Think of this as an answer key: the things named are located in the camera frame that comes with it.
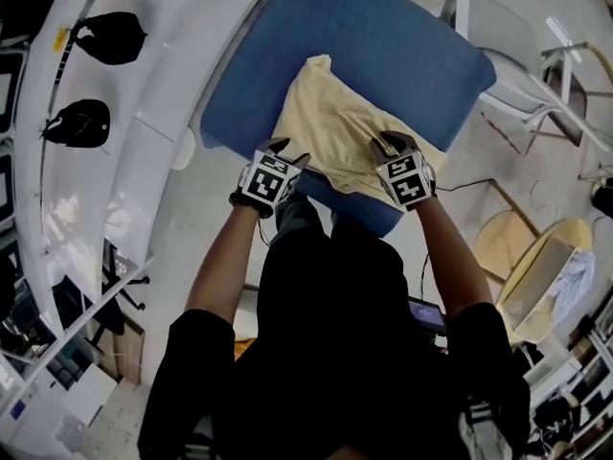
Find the cable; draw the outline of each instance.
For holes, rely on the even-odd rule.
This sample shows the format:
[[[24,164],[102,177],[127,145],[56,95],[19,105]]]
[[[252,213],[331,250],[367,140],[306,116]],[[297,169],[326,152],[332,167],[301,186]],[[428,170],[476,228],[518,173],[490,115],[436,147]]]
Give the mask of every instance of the cable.
[[[467,188],[468,186],[474,186],[475,184],[483,184],[484,182],[490,182],[490,181],[496,182],[496,179],[489,178],[489,179],[483,179],[483,180],[476,180],[474,182],[469,182],[468,184],[461,184],[460,186],[456,186],[455,188],[448,188],[448,189],[437,186],[436,190],[446,191],[447,193],[453,193],[454,191],[458,189]]]
[[[268,239],[268,237],[266,237],[266,234],[264,234],[264,231],[261,229],[261,223],[260,223],[259,218],[258,218],[258,228],[260,229],[261,241],[264,243],[266,247],[270,247],[270,240]]]
[[[533,187],[530,189],[530,202],[533,204],[533,207],[536,208],[537,210],[544,210],[545,208],[549,208],[550,206],[554,206],[555,203],[549,203],[549,204],[538,204],[536,201],[534,201],[534,189],[536,189],[536,186],[538,186],[538,184],[540,182],[545,182],[543,179],[538,179],[534,184]]]
[[[600,215],[599,217],[595,218],[594,221],[592,221],[592,237],[594,237],[594,228],[596,227],[596,222],[606,218],[608,218],[607,215]]]
[[[425,255],[425,260],[423,261],[423,267],[421,268],[420,300],[423,300],[423,277],[425,276],[425,267],[428,264],[428,259],[430,259],[430,253],[429,252]]]

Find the black bag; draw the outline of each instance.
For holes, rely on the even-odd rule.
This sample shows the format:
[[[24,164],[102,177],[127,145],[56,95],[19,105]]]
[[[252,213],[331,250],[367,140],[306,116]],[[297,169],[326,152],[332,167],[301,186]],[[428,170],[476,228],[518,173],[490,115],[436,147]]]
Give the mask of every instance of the black bag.
[[[42,133],[45,140],[66,147],[95,149],[108,139],[111,114],[97,99],[83,99],[64,107]]]
[[[114,11],[83,19],[71,35],[85,53],[107,65],[134,61],[147,36],[138,17],[129,11]]]

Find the floor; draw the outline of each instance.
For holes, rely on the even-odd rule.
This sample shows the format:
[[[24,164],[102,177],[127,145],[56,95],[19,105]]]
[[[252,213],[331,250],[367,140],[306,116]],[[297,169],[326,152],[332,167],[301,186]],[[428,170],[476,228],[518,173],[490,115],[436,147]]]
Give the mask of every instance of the floor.
[[[80,438],[78,452],[89,460],[139,460],[136,442],[149,390],[122,379]]]
[[[443,0],[414,0],[432,13],[438,13]],[[574,42],[595,44],[613,62],[613,20],[604,0],[499,0],[533,24],[542,49],[559,46],[546,24],[553,16]],[[589,56],[575,63],[575,73],[586,89],[611,90],[599,64]],[[591,101],[588,120],[600,129],[613,131],[613,108],[606,100]],[[521,151],[517,153],[486,118],[504,131]],[[197,131],[199,116],[193,118]],[[565,217],[581,217],[588,223],[600,215],[589,202],[590,184],[578,182],[579,173],[593,172],[599,165],[613,164],[587,141],[580,148],[570,143],[539,138],[524,155],[528,136],[518,120],[505,116],[484,103],[477,103],[449,151],[447,164],[439,173],[439,185],[450,188],[474,180],[496,178],[518,201],[540,229]],[[217,231],[230,213],[228,194],[236,188],[244,159],[225,148],[205,149],[199,137],[190,165],[170,175],[159,208],[150,247],[155,260],[148,269],[151,284],[130,292],[147,304],[134,314],[147,332],[143,361],[143,381],[151,383],[166,348],[170,323],[181,313],[188,291],[202,258]],[[492,189],[478,185],[454,193],[440,193],[440,199],[463,236],[472,244],[481,226],[495,213],[507,209]],[[326,229],[330,229],[329,210],[318,206]],[[262,224],[268,238],[275,234],[272,220]],[[613,273],[613,223],[602,218],[593,225],[597,271],[589,294],[556,330],[567,334],[586,311],[592,309],[611,284]],[[409,291],[420,292],[420,272],[426,255],[419,221],[406,215],[386,239],[405,263]],[[247,272],[247,283],[257,285],[261,276],[266,246],[260,236],[254,244]],[[440,302],[430,269],[426,270],[424,298]]]

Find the white floor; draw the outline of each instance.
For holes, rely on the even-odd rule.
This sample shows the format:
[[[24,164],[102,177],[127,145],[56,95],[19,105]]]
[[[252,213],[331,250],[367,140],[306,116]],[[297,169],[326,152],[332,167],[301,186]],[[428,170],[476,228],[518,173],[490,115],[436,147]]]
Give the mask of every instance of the white floor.
[[[414,0],[438,13],[443,0]],[[604,0],[499,0],[526,20],[538,32],[542,49],[560,43],[545,21],[555,17],[574,42],[590,41],[613,62],[613,20]],[[575,73],[588,90],[612,89],[599,64],[585,55]],[[591,99],[588,120],[600,129],[613,131],[612,102]],[[518,154],[497,134],[485,119],[492,120],[523,152],[527,136],[518,120],[477,103],[449,151],[446,166],[440,172],[439,185],[454,187],[487,177],[496,178],[515,197],[540,229],[557,219],[581,217],[592,223],[600,213],[591,208],[591,186],[578,182],[579,173],[595,170],[599,162],[613,164],[588,142],[580,148],[570,143],[539,138],[527,155]],[[198,131],[199,117],[192,126]],[[225,148],[204,149],[199,137],[190,165],[170,175],[151,239],[155,260],[148,269],[151,284],[132,287],[130,292],[147,304],[143,312],[127,309],[146,329],[143,381],[151,383],[164,354],[170,323],[181,313],[196,271],[217,231],[230,213],[228,194],[236,187],[244,159]],[[480,227],[496,212],[507,209],[495,192],[485,185],[440,193],[440,199],[460,227],[465,239],[473,243]],[[320,206],[326,227],[330,227],[329,210]],[[274,223],[267,220],[263,229],[269,238],[275,234]],[[558,331],[568,333],[586,311],[602,298],[613,273],[613,223],[600,219],[594,226],[597,272],[594,285],[574,313]],[[386,238],[401,254],[412,295],[419,295],[420,271],[426,254],[417,217],[409,214]],[[256,285],[266,256],[260,236],[254,236],[247,283]],[[424,284],[426,300],[439,302],[439,295],[427,270]]]

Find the light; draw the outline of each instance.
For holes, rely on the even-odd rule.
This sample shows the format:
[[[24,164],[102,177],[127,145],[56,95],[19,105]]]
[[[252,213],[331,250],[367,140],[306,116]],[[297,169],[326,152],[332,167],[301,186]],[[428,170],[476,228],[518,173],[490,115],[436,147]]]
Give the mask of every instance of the light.
[[[545,23],[559,39],[559,42],[562,43],[562,46],[573,45],[573,41],[571,41],[571,38],[568,36],[568,33],[555,17],[547,17]],[[573,55],[573,58],[577,60],[577,63],[581,63],[581,56],[577,50],[571,51],[571,55]]]

